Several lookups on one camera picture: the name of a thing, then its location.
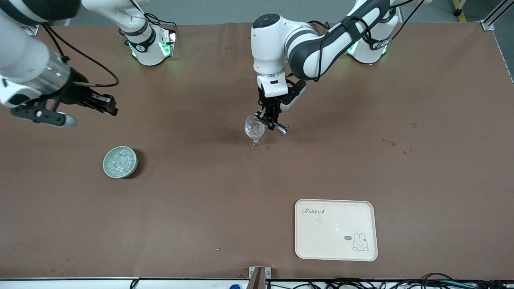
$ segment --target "white tray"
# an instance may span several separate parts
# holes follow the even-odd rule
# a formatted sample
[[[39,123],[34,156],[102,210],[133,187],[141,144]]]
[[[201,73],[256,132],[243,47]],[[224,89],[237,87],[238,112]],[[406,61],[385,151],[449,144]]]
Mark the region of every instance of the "white tray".
[[[374,261],[373,206],[366,201],[298,200],[295,252],[302,259]]]

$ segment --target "gray floor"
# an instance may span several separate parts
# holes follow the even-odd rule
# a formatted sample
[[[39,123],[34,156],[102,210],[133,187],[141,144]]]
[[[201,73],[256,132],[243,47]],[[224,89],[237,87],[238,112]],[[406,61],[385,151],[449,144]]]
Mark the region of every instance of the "gray floor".
[[[205,25],[253,22],[265,13],[278,13],[291,20],[320,20],[331,23],[341,20],[353,7],[354,0],[153,0],[143,9],[178,25]],[[467,21],[483,19],[500,0],[467,0],[463,11]],[[413,8],[402,8],[404,18]],[[458,22],[453,16],[452,0],[433,0],[412,16],[412,22]],[[82,8],[70,25],[113,25],[95,13]],[[514,8],[494,25],[495,35],[507,66],[514,69]]]

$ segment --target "light green bowl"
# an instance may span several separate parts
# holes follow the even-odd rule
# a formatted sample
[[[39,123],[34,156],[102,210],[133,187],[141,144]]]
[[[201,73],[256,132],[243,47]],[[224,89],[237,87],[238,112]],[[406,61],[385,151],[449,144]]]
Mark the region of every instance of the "light green bowl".
[[[126,149],[129,151],[129,153],[132,153],[134,154],[134,157],[135,157],[135,161],[134,161],[134,165],[133,167],[129,170],[129,172],[126,174],[126,175],[122,175],[122,176],[115,176],[115,175],[111,175],[109,174],[109,168],[107,167],[107,164],[114,159],[114,157],[123,149]],[[112,150],[110,150],[106,155],[105,155],[105,158],[103,158],[103,171],[105,172],[106,175],[112,177],[112,178],[124,178],[124,177],[128,177],[130,176],[135,170],[136,170],[136,167],[137,167],[137,155],[136,155],[136,152],[134,152],[133,149],[129,148],[129,147],[125,147],[125,146],[120,146],[120,147],[115,147],[113,148]]]

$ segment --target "metal frame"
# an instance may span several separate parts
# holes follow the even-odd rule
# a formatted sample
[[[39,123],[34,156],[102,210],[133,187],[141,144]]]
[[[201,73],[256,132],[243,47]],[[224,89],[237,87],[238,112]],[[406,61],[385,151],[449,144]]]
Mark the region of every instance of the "metal frame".
[[[498,20],[498,18],[505,13],[512,5],[514,4],[514,0],[502,0],[498,6],[496,6],[491,13],[489,13],[483,20],[480,20],[482,24],[482,29],[484,31],[494,30],[494,22]]]

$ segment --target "glass base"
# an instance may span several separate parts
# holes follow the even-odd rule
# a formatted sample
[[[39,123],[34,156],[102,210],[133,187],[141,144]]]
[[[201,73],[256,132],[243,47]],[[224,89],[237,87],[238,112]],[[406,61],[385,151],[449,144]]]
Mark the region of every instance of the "glass base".
[[[262,148],[263,145],[264,145],[264,140],[262,139],[262,137],[258,138],[258,139],[252,139],[252,138],[248,139],[248,146],[253,150],[258,150],[258,149]]]

